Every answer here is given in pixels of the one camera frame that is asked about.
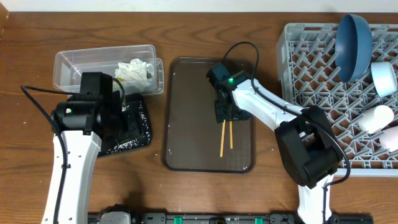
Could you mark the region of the white cup pink inside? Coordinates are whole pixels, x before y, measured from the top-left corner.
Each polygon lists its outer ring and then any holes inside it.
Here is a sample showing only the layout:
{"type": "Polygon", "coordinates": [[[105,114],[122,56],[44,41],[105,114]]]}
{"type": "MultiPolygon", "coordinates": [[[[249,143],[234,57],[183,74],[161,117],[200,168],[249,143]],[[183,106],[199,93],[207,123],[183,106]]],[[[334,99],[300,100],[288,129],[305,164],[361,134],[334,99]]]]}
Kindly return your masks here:
{"type": "Polygon", "coordinates": [[[396,151],[398,149],[398,127],[385,129],[379,141],[384,149],[388,149],[390,152],[396,151]]]}

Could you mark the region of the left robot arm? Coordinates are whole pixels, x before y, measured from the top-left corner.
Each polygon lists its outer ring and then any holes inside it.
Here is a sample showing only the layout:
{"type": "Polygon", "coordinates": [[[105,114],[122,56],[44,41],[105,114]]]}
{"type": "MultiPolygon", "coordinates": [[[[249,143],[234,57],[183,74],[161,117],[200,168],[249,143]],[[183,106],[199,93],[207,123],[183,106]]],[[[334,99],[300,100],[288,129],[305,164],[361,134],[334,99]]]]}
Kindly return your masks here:
{"type": "Polygon", "coordinates": [[[115,78],[84,72],[80,91],[52,111],[54,157],[43,223],[87,223],[93,169],[102,142],[123,129],[124,90],[115,78]]]}

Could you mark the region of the light blue small bowl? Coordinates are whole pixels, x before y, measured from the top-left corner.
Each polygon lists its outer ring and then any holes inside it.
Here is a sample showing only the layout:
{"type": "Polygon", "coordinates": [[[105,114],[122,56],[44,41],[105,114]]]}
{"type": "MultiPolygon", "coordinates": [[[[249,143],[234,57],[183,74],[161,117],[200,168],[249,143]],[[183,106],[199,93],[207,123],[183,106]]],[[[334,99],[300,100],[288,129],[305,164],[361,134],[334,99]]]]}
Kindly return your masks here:
{"type": "Polygon", "coordinates": [[[371,75],[374,87],[380,97],[385,97],[397,91],[397,79],[390,62],[373,62],[371,75]]]}

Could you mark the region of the wooden chopstick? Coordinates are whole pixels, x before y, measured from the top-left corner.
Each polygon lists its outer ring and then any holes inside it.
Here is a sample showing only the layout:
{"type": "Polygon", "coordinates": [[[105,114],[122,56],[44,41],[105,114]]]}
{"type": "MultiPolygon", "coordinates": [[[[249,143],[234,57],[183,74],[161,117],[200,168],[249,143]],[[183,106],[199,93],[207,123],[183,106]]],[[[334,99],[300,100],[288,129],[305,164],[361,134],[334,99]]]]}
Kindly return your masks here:
{"type": "Polygon", "coordinates": [[[233,122],[229,121],[229,145],[233,149],[233,122]]]}
{"type": "Polygon", "coordinates": [[[223,157],[225,127],[226,127],[226,120],[224,119],[223,123],[222,123],[222,128],[221,128],[220,157],[223,157]]]}

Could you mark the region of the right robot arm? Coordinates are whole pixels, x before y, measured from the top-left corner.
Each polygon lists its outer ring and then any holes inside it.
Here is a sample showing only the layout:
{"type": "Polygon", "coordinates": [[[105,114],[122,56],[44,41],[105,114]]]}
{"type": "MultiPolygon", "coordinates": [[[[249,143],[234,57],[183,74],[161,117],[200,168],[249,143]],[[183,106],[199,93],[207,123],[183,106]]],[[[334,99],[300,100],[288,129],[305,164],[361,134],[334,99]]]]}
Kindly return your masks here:
{"type": "Polygon", "coordinates": [[[330,184],[343,153],[325,112],[284,101],[245,71],[209,71],[206,77],[218,94],[218,120],[237,121],[249,113],[273,130],[284,169],[298,185],[300,219],[326,223],[330,184]]]}

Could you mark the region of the white tissue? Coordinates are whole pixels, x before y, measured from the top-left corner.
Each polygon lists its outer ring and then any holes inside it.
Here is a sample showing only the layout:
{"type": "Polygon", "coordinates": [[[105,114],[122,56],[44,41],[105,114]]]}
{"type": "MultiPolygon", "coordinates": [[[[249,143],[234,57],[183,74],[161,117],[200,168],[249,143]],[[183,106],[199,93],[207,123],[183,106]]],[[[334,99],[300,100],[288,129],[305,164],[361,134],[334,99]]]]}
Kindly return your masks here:
{"type": "Polygon", "coordinates": [[[140,60],[139,58],[132,59],[129,63],[118,63],[118,68],[115,69],[115,78],[119,80],[124,86],[144,91],[152,84],[154,77],[154,66],[151,63],[140,60]]]}

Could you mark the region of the dark blue plate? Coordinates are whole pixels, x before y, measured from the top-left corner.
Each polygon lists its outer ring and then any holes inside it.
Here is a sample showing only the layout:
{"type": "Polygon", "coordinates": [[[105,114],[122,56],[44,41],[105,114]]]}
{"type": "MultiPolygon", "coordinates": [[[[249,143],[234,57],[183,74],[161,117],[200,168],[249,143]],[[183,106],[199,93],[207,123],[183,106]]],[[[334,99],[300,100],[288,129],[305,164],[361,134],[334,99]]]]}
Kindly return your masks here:
{"type": "Polygon", "coordinates": [[[342,82],[361,78],[371,61],[373,39],[368,22],[361,16],[345,15],[338,25],[335,64],[340,67],[338,76],[342,82]]]}

